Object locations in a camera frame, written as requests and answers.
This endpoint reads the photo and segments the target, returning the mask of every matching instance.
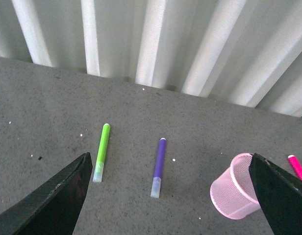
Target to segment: pink mesh cup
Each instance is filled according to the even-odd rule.
[[[210,196],[216,209],[230,219],[242,219],[260,209],[249,175],[250,153],[237,155],[230,167],[211,185]]]

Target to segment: corrugated metal wall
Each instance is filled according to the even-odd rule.
[[[302,116],[302,0],[0,0],[0,56]]]

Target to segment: green marker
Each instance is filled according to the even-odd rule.
[[[107,142],[108,142],[108,136],[110,134],[110,125],[104,124],[102,135],[101,135],[101,141],[99,145],[98,150],[98,158],[96,163],[96,168],[94,170],[94,176],[93,176],[93,182],[100,183],[102,181],[102,174],[103,174],[103,168],[104,168],[104,161],[105,161],[105,155],[106,155],[106,149],[107,149]]]

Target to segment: gray floor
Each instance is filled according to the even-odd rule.
[[[273,234],[261,210],[238,221],[219,214],[209,189],[242,152],[294,173],[286,157],[302,163],[302,118],[2,58],[0,213],[82,153],[95,164],[106,122],[103,182],[90,182],[75,235]],[[162,137],[162,189],[153,199]]]

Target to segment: purple marker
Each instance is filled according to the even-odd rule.
[[[155,164],[154,178],[153,178],[153,184],[152,184],[152,190],[151,190],[151,197],[154,197],[154,198],[159,198],[159,196],[160,196],[165,149],[166,149],[166,139],[162,138],[162,139],[160,139],[160,142],[159,142],[159,150],[157,152],[157,159],[156,159],[156,164]]]

